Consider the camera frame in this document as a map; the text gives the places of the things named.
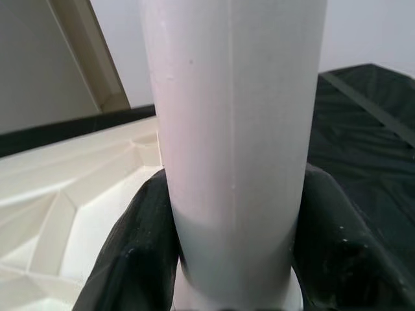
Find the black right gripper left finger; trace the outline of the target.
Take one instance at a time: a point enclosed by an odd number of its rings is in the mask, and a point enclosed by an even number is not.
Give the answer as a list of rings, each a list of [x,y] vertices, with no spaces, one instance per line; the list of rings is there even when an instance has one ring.
[[[164,170],[116,221],[73,311],[170,311],[179,241]]]

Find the beige wooden board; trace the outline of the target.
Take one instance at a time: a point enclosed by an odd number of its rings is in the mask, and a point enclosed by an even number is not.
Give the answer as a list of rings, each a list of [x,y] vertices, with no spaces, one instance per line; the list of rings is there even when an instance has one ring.
[[[130,109],[91,0],[48,0],[101,113]]]

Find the white plastic table leg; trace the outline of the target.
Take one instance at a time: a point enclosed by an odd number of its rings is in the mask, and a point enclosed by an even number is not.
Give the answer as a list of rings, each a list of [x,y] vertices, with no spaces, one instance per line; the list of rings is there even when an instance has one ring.
[[[138,0],[183,279],[175,307],[300,311],[292,245],[327,0]]]

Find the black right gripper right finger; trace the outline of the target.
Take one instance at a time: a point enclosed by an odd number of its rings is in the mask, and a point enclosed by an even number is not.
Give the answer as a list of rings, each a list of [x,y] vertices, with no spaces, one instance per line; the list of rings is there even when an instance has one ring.
[[[304,311],[415,311],[415,277],[335,179],[307,165],[293,246]]]

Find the black table cloth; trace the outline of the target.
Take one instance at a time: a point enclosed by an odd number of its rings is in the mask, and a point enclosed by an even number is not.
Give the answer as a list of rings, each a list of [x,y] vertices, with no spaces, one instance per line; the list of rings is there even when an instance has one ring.
[[[371,63],[332,75],[415,133],[415,80]],[[319,76],[310,164],[331,174],[369,228],[400,257],[415,259],[415,147]]]

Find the white plastic children table top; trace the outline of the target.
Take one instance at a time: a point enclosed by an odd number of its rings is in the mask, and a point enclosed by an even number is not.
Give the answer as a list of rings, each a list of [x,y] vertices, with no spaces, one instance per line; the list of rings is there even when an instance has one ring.
[[[0,159],[0,311],[71,311],[161,166],[155,117]]]

